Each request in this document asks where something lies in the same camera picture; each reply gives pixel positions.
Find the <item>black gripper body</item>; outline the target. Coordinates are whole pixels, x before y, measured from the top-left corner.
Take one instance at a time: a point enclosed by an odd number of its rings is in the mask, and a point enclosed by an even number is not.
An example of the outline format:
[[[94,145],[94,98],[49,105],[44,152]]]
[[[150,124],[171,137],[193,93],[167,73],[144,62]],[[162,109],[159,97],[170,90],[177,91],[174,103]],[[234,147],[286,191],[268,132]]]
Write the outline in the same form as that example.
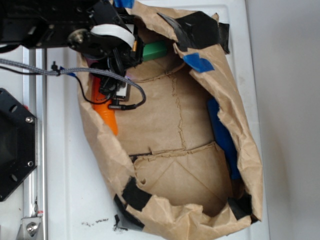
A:
[[[67,44],[93,61],[90,68],[124,77],[128,68],[142,63],[144,43],[135,17],[124,7],[76,7],[75,15],[78,25]]]

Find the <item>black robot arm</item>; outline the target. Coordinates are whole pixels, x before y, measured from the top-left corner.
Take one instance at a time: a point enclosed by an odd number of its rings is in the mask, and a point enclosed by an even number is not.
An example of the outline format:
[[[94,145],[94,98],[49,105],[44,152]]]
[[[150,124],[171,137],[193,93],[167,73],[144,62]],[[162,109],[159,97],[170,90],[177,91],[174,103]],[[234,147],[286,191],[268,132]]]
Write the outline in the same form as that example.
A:
[[[135,17],[108,0],[3,0],[0,51],[68,47],[92,68],[125,76],[143,62]]]

